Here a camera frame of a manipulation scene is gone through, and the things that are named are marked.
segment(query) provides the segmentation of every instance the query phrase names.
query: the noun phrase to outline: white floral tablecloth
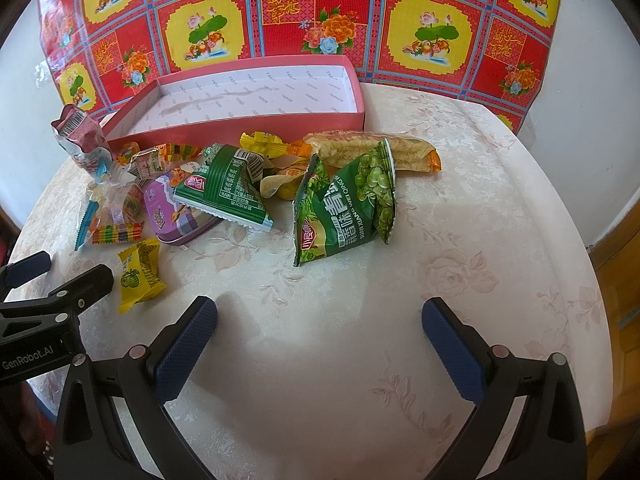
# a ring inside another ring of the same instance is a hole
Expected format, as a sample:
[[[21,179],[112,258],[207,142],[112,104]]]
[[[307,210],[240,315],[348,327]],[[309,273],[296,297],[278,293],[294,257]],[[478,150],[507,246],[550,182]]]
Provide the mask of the white floral tablecloth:
[[[110,297],[82,314],[82,338],[98,360],[150,343],[197,295],[215,299],[216,333],[167,409],[219,479],[424,478],[472,409],[422,332],[430,296],[445,298],[489,344],[532,358],[563,352],[586,430],[609,416],[612,367],[598,284],[533,158],[481,105],[362,89],[367,129],[415,128],[442,158],[436,177],[398,178],[389,246],[375,240],[294,268],[292,208],[272,199],[269,235],[222,222],[186,246],[163,246],[163,293],[120,315],[116,279]],[[53,268],[10,300],[46,295],[98,263],[119,276],[122,246],[73,252],[87,181],[67,161],[47,187],[13,260],[46,250]],[[31,380],[53,412],[65,374]],[[141,462],[156,472],[124,402],[117,404]],[[485,472],[497,466],[517,416]]]

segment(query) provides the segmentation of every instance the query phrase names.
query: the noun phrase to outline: yellow snack packet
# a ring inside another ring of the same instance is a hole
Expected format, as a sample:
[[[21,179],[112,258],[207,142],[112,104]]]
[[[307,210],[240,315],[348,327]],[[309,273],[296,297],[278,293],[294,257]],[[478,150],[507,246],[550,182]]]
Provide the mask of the yellow snack packet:
[[[254,132],[240,136],[240,146],[248,152],[260,153],[267,158],[276,158],[281,155],[311,156],[311,146],[303,144],[299,140],[287,144],[280,137],[265,132]]]
[[[158,278],[158,251],[156,238],[143,240],[118,254],[122,261],[122,300],[118,312],[124,314],[135,303],[150,300],[164,289]]]
[[[293,200],[308,166],[308,158],[298,158],[275,175],[263,177],[260,181],[260,196],[269,198],[277,194],[283,200]]]

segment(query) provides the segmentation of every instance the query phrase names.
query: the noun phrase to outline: green pea snack package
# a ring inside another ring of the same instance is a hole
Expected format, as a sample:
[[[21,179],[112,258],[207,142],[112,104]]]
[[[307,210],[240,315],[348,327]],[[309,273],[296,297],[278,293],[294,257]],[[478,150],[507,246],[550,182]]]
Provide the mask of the green pea snack package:
[[[196,209],[261,231],[273,221],[254,183],[262,178],[264,157],[229,144],[202,150],[204,163],[175,188],[174,197]]]
[[[396,217],[396,170],[388,140],[329,179],[313,155],[294,200],[294,266],[370,241],[388,244]]]

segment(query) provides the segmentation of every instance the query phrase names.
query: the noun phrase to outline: barcode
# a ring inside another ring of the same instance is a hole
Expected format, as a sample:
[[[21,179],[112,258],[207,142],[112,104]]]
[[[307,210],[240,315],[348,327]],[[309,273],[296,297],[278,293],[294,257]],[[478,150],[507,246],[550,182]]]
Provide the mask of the barcode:
[[[62,126],[60,130],[60,135],[63,137],[68,137],[76,128],[80,126],[82,123],[82,119],[86,117],[86,114],[80,110],[76,110],[73,112],[69,118],[66,120],[65,124]]]
[[[246,161],[246,167],[249,170],[251,182],[256,182],[262,178],[262,167],[264,159],[259,153],[248,152],[247,150],[237,150],[235,158],[241,158]]]

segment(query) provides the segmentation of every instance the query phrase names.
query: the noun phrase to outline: purple tin box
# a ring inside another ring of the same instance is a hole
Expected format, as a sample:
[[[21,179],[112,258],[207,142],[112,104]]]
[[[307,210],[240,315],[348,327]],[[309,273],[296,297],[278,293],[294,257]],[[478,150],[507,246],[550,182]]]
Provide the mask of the purple tin box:
[[[186,176],[188,173],[176,168],[145,187],[145,207],[149,222],[158,239],[165,244],[183,244],[221,220],[175,200],[174,188]]]

